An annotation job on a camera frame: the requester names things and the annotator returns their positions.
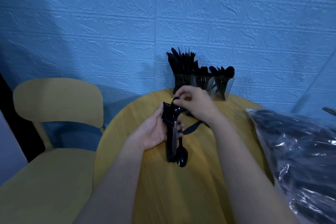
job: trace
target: hand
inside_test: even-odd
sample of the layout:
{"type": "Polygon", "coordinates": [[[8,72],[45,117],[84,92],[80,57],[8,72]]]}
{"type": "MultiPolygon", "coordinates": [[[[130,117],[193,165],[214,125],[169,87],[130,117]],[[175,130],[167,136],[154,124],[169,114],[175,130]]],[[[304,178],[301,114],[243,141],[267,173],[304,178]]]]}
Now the hand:
{"type": "MultiPolygon", "coordinates": [[[[144,150],[149,150],[167,139],[167,126],[162,121],[163,103],[145,120],[131,135],[141,143],[144,150]]],[[[184,124],[180,124],[178,129],[182,129],[184,124]]]]}
{"type": "Polygon", "coordinates": [[[189,110],[193,116],[207,124],[210,124],[213,119],[216,119],[218,115],[221,115],[221,112],[218,110],[206,90],[202,90],[199,87],[182,86],[175,93],[175,97],[180,98],[174,100],[175,105],[184,107],[189,110]]]}

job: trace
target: table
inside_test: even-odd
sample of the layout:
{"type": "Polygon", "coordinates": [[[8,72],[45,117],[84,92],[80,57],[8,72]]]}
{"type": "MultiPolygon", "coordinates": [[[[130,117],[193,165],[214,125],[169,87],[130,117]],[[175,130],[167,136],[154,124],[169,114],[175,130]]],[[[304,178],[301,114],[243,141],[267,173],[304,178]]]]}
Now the table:
{"type": "MultiPolygon", "coordinates": [[[[93,187],[97,187],[124,141],[160,102],[172,101],[171,89],[156,91],[133,101],[108,125],[96,152],[93,187]]],[[[236,95],[226,102],[215,102],[232,122],[254,159],[270,178],[266,159],[259,145],[246,108],[261,106],[236,95]]],[[[185,128],[197,120],[183,119],[185,128]]],[[[201,124],[184,136],[188,162],[183,168],[166,160],[165,143],[144,153],[135,196],[133,223],[233,223],[233,215],[211,129],[201,124]]]]}

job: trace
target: plastic bag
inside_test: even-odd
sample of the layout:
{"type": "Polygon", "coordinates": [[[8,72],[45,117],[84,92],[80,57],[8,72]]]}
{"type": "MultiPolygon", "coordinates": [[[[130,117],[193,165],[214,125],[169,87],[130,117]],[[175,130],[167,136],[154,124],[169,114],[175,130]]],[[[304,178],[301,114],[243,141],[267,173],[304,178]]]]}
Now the plastic bag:
{"type": "Polygon", "coordinates": [[[336,128],[267,109],[247,112],[290,209],[302,223],[336,223],[336,128]]]}

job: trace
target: forearm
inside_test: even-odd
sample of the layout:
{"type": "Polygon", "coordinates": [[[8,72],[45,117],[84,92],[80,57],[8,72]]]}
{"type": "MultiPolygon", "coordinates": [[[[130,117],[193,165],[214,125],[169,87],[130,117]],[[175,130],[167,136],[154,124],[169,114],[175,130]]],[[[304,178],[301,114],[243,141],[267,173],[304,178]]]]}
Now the forearm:
{"type": "Polygon", "coordinates": [[[237,224],[299,223],[230,122],[218,115],[210,127],[237,224]]]}
{"type": "Polygon", "coordinates": [[[143,145],[130,136],[74,223],[130,223],[143,145]]]}

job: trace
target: yellow chair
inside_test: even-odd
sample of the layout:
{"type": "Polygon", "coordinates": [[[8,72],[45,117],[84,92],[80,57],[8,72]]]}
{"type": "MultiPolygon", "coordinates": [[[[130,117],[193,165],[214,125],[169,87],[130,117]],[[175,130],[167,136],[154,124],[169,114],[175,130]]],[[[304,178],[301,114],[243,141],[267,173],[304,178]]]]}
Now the yellow chair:
{"type": "Polygon", "coordinates": [[[46,78],[20,84],[13,100],[16,112],[33,122],[46,151],[0,187],[0,223],[72,223],[92,193],[95,152],[53,149],[41,122],[75,121],[103,132],[102,95],[88,82],[46,78]]]}

